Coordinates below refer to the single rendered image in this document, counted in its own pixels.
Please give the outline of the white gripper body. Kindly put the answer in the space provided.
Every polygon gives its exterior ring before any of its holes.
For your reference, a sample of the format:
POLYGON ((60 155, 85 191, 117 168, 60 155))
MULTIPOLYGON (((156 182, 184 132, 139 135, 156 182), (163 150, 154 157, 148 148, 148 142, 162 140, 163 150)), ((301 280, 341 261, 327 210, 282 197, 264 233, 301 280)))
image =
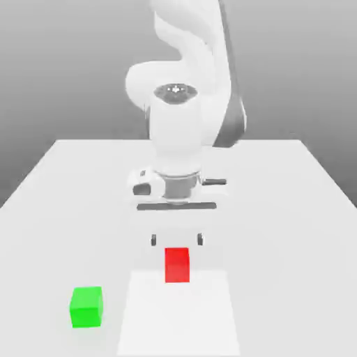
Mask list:
POLYGON ((135 217, 143 221, 203 220, 218 212, 215 202, 142 203, 135 209, 135 217))

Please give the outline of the small red cube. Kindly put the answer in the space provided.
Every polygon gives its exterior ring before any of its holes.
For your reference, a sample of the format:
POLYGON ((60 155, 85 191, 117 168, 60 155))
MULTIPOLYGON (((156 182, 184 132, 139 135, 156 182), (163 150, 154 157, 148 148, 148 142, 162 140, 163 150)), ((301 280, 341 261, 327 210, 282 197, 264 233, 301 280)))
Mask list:
POLYGON ((189 248, 165 248, 165 282, 186 283, 189 281, 189 248))

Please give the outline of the small green cube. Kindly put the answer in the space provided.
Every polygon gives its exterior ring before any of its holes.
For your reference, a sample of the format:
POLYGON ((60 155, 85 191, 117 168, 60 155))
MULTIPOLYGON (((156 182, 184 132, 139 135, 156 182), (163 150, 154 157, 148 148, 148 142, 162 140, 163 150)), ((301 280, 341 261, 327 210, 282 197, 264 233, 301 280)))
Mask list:
POLYGON ((75 287, 69 305, 72 327, 100 327, 103 308, 102 287, 75 287))

